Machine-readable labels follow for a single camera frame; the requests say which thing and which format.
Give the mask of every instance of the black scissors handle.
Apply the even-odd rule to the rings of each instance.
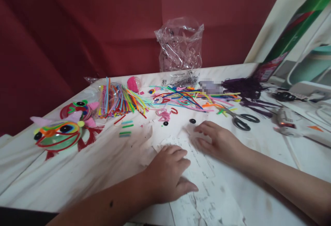
[[[248,124],[244,123],[243,121],[241,121],[237,117],[233,118],[233,123],[234,123],[235,126],[237,126],[241,130],[244,130],[244,131],[250,131],[251,130],[251,128],[248,126]]]
[[[257,117],[254,117],[250,114],[240,114],[240,115],[237,115],[237,116],[239,116],[241,118],[244,118],[244,119],[246,119],[250,122],[253,122],[253,123],[259,123],[260,122],[260,119],[258,119]]]

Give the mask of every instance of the scissors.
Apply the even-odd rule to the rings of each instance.
[[[224,110],[225,110],[226,113],[230,114],[233,117],[233,124],[241,130],[250,131],[251,128],[248,126],[248,124],[241,121],[238,117],[244,118],[244,119],[246,119],[250,122],[253,122],[253,123],[259,123],[260,122],[260,120],[257,117],[254,117],[250,114],[236,114],[236,113],[230,111],[226,107],[224,107]]]

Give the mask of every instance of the pink pipe cleaner curl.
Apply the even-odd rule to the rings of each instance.
[[[159,119],[159,122],[169,122],[170,121],[170,114],[172,112],[167,112],[167,109],[163,108],[163,109],[158,109],[156,111],[156,114],[158,116],[160,116],[161,118]]]

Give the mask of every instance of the glue gun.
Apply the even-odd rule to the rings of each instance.
[[[324,131],[318,127],[310,127],[308,125],[299,125],[297,122],[302,119],[299,116],[299,120],[295,118],[298,116],[289,108],[281,108],[277,114],[277,120],[280,126],[280,133],[292,137],[305,136],[314,141],[322,143],[331,147],[331,133]]]

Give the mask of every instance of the white wall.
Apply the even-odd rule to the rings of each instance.
[[[278,37],[285,29],[287,23],[294,15],[295,11],[304,3],[305,0],[277,0],[273,6],[267,20],[265,21],[258,37],[256,38],[250,52],[248,53],[245,63],[263,62],[269,51],[277,41]],[[331,3],[323,10],[307,32],[302,36],[296,46],[286,57],[286,60],[297,61],[312,36],[322,24],[324,19],[331,11]],[[324,43],[331,43],[331,22],[326,22],[323,27],[327,28],[327,34],[322,34],[319,40]]]

